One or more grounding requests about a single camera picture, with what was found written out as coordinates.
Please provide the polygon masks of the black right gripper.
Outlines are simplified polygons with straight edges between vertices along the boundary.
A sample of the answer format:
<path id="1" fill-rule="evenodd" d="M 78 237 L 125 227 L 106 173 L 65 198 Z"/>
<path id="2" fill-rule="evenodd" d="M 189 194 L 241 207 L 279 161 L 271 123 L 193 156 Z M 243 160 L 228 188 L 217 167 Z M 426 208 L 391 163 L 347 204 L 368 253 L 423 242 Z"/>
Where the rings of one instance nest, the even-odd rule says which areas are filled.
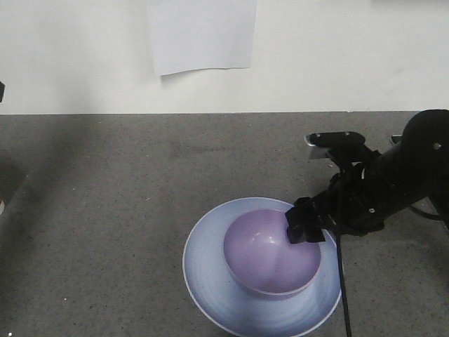
<path id="1" fill-rule="evenodd" d="M 291 244 L 319 243 L 326 239 L 322 229 L 335 234 L 364 236 L 384 229 L 380 207 L 364 188 L 360 174 L 336 173 L 329 186 L 316 196 L 300 197 L 285 213 Z"/>

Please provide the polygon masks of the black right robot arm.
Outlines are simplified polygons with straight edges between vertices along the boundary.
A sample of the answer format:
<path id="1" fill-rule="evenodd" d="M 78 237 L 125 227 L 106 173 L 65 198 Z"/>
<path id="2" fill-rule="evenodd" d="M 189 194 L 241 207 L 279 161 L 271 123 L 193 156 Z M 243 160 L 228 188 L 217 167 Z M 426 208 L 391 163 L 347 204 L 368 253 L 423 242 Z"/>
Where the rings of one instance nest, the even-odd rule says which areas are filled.
<path id="1" fill-rule="evenodd" d="M 312 158 L 339 168 L 329 186 L 299 198 L 286 212 L 292 244 L 324 241 L 324 231 L 364 236 L 384 228 L 398 211 L 448 187 L 448 111 L 425 110 L 385 153 L 369 149 L 353 131 L 312 133 Z"/>

